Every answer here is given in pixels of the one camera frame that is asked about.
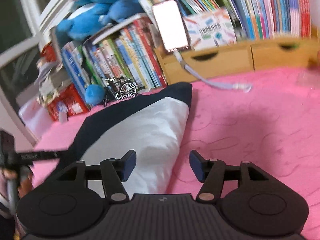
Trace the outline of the person's left hand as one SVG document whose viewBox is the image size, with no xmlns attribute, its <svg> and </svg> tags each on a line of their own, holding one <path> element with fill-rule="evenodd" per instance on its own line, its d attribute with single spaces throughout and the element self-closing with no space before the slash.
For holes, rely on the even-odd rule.
<svg viewBox="0 0 320 240">
<path fill-rule="evenodd" d="M 33 189 L 33 173 L 29 168 L 23 170 L 19 176 L 15 171 L 1 168 L 1 196 L 4 199 L 8 199 L 7 182 L 16 178 L 20 179 L 20 184 L 17 188 L 18 195 L 20 198 L 24 197 Z"/>
</svg>

